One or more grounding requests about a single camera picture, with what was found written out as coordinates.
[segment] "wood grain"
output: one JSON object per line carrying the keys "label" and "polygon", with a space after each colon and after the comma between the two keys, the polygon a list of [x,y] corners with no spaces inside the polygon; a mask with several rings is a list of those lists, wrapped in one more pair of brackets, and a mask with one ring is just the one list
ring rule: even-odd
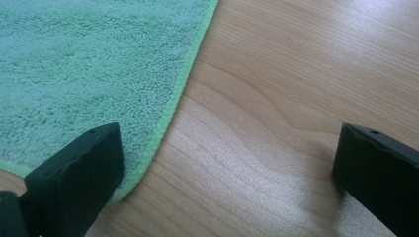
{"label": "wood grain", "polygon": [[330,171],[342,121],[419,149],[417,12],[220,0],[149,171],[88,236],[393,236]]}

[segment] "wooden table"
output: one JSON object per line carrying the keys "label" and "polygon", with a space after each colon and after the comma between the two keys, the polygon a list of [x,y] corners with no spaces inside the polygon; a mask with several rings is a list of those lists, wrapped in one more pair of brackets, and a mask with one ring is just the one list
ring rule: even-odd
{"label": "wooden table", "polygon": [[419,149],[418,12],[220,0],[150,169],[88,236],[392,236],[330,171],[342,121]]}

